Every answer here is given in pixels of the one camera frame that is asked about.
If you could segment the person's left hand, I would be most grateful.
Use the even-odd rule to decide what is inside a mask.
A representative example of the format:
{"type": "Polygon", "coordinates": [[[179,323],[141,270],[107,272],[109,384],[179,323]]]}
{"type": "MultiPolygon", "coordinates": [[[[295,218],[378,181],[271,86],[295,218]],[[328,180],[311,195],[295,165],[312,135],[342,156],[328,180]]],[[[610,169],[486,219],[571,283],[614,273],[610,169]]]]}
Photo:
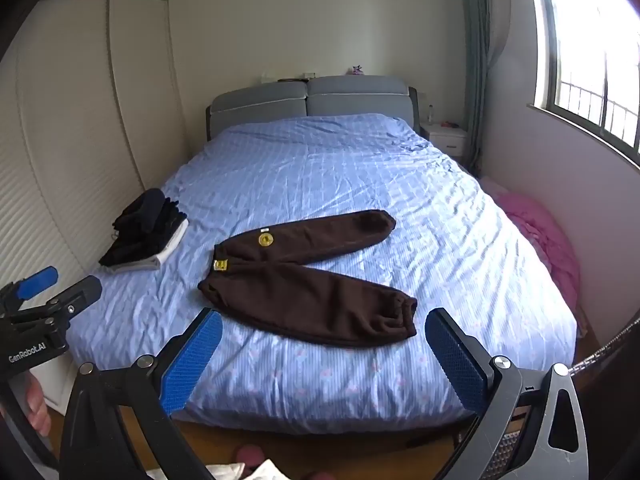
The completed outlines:
{"type": "Polygon", "coordinates": [[[49,437],[52,420],[40,381],[31,372],[12,378],[9,387],[30,426],[42,438],[49,437]]]}

